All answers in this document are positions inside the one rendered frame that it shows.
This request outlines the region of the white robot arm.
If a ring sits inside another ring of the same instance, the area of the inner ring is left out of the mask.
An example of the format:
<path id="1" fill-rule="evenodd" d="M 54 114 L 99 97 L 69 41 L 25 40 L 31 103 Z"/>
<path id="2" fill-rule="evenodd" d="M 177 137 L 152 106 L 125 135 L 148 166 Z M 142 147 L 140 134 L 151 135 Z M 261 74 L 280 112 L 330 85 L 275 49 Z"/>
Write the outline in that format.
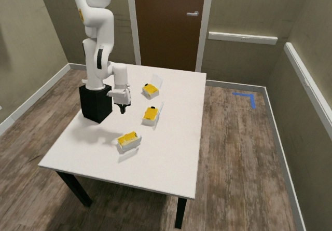
<path id="1" fill-rule="evenodd" d="M 75 0 L 75 2 L 85 25 L 86 35 L 91 37 L 82 43 L 87 68 L 87 80 L 82 79 L 82 83 L 86 84 L 89 90 L 102 90 L 105 88 L 103 79 L 114 75 L 115 88 L 108 92 L 108 96 L 125 98 L 124 90 L 130 87 L 127 66 L 108 61 L 109 53 L 114 46 L 114 16 L 105 7 L 111 0 Z"/>

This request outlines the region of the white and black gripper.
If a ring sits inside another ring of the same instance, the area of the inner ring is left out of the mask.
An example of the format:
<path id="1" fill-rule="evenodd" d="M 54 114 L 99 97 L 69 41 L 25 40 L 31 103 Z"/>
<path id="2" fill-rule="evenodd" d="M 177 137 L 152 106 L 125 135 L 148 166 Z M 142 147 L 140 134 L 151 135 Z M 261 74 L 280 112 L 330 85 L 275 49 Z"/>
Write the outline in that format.
<path id="1" fill-rule="evenodd" d="M 125 89 L 124 92 L 126 92 L 125 98 L 113 97 L 114 104 L 119 106 L 121 114 L 126 112 L 126 107 L 131 106 L 132 101 L 130 88 Z"/>

